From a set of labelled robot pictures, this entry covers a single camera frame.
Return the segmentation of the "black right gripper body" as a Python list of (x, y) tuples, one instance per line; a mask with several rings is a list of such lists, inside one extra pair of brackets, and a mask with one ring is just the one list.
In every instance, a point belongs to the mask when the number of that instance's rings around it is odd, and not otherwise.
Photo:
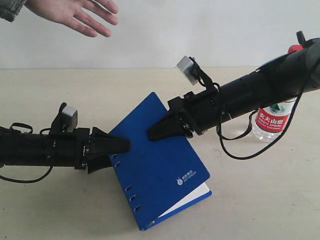
[(166, 135), (168, 137), (192, 137), (203, 135), (207, 130), (225, 120), (225, 104), (221, 92), (215, 86), (199, 93), (187, 92), (168, 102)]

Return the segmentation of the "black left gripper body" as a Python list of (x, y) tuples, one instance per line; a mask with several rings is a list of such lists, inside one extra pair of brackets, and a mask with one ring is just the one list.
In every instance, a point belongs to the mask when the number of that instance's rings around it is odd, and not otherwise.
[(72, 132), (50, 133), (49, 139), (53, 149), (54, 167), (86, 169), (91, 140), (89, 128), (80, 127)]

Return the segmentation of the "grey knitted sleeve forearm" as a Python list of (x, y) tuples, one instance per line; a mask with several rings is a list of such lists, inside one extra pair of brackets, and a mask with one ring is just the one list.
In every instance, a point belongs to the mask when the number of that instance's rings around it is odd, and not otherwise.
[(0, 0), (0, 18), (13, 22), (27, 0)]

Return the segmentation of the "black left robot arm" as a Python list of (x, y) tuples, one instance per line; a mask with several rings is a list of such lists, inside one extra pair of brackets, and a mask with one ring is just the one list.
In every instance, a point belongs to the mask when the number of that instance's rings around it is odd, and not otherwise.
[(91, 174), (112, 167), (111, 155), (128, 153), (130, 149), (128, 139), (97, 127), (39, 134), (0, 130), (0, 163), (4, 166), (68, 167)]

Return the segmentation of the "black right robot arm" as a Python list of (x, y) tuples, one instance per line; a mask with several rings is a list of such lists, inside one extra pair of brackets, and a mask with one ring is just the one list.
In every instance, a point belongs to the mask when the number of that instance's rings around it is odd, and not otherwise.
[(186, 93), (168, 101), (169, 110), (146, 131), (150, 141), (202, 135), (219, 123), (256, 109), (296, 98), (320, 88), (320, 39), (301, 42), (301, 49), (281, 55), (255, 71), (217, 86), (194, 58), (184, 56), (178, 69), (204, 91)]

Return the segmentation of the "person's open bare hand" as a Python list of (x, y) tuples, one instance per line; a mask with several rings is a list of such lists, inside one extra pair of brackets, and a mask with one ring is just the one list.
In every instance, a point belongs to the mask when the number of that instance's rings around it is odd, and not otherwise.
[[(111, 37), (112, 31), (105, 23), (113, 26), (119, 23), (116, 14), (120, 9), (113, 0), (27, 0), (24, 5), (39, 17), (90, 38), (98, 35)], [(102, 18), (105, 23), (97, 21), (85, 10)]]

